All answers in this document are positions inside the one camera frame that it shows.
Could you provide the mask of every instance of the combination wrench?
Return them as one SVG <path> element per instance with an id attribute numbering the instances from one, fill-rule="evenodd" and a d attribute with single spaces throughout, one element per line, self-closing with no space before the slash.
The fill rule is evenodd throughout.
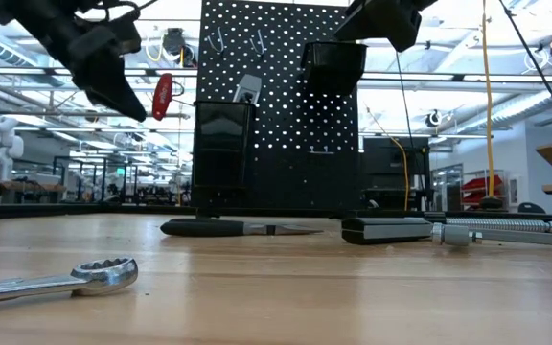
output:
<path id="1" fill-rule="evenodd" d="M 80 264 L 69 275 L 0 281 L 0 301 L 45 293 L 71 291 L 89 296 L 108 293 L 131 285 L 138 277 L 132 258 L 117 258 Z"/>

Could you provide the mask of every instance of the black pen holder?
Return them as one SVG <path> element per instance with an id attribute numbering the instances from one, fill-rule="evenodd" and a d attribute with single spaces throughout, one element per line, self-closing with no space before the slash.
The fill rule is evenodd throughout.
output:
<path id="1" fill-rule="evenodd" d="M 244 188 L 251 103 L 195 102 L 193 187 L 225 192 Z"/>

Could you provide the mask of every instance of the cylindrical tool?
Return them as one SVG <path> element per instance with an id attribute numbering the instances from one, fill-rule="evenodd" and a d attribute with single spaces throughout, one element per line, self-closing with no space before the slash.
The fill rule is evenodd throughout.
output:
<path id="1" fill-rule="evenodd" d="M 470 229 L 466 226 L 445 226 L 440 223 L 434 224 L 431 236 L 436 244 L 445 243 L 456 246 L 482 243 L 483 240 L 552 245 L 552 234 Z"/>
<path id="2" fill-rule="evenodd" d="M 468 226 L 482 230 L 509 230 L 532 233 L 551 233 L 552 221 L 508 218 L 458 218 L 447 217 L 448 225 Z"/>

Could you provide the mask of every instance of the pegboard hook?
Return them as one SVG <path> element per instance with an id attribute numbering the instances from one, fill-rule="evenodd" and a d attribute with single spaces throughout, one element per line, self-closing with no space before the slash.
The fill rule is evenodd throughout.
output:
<path id="1" fill-rule="evenodd" d="M 265 54 L 264 38 L 261 36 L 261 30 L 257 30 L 257 35 L 259 36 L 259 45 L 261 49 L 257 49 L 255 45 L 255 36 L 250 36 L 250 44 L 253 46 L 253 49 L 261 57 Z"/>
<path id="2" fill-rule="evenodd" d="M 225 41 L 222 40 L 222 32 L 220 31 L 220 27 L 217 28 L 218 33 L 218 41 L 220 42 L 220 49 L 215 47 L 215 44 L 212 42 L 212 38 L 208 34 L 208 43 L 210 43 L 210 46 L 212 49 L 214 49 L 217 53 L 222 54 L 222 52 L 225 51 Z"/>

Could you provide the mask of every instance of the white robot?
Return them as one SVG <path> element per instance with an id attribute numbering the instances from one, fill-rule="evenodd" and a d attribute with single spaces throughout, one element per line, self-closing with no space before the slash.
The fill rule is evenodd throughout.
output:
<path id="1" fill-rule="evenodd" d="M 13 158 L 22 157 L 25 150 L 23 139 L 14 130 L 17 125 L 18 120 L 0 116 L 0 182 L 12 180 Z"/>

